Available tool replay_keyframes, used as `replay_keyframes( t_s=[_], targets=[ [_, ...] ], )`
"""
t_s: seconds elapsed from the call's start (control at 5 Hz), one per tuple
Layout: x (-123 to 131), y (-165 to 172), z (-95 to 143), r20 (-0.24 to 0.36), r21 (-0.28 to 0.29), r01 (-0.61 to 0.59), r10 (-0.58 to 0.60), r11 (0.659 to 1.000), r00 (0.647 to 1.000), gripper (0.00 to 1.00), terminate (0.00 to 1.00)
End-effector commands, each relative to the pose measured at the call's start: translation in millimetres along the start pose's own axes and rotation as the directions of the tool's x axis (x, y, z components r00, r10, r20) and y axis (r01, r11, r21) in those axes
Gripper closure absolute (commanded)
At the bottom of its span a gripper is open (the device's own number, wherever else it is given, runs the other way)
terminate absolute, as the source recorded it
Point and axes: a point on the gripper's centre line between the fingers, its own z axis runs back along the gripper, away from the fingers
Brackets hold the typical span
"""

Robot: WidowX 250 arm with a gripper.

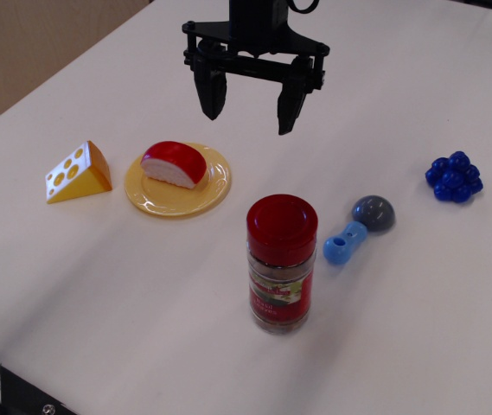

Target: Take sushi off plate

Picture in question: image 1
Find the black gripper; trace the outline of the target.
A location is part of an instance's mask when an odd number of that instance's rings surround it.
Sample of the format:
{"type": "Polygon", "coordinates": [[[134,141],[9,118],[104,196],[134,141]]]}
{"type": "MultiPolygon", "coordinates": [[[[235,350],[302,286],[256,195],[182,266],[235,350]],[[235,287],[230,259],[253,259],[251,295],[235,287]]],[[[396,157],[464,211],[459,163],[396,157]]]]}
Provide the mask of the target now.
{"type": "Polygon", "coordinates": [[[289,14],[308,15],[318,1],[230,1],[222,22],[182,25],[188,46],[185,64],[194,73],[202,112],[215,120],[226,103],[227,73],[282,84],[278,134],[293,130],[306,96],[323,86],[329,47],[296,33],[289,14]]]}

